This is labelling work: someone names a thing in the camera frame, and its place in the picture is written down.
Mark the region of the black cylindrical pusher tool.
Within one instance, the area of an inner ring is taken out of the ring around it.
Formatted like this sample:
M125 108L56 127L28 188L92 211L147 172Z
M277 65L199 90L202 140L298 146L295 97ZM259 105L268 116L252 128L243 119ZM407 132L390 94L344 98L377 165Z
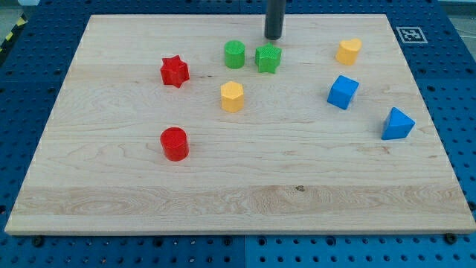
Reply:
M268 40L278 40L282 36L283 22L286 13L286 0L268 0L264 36Z

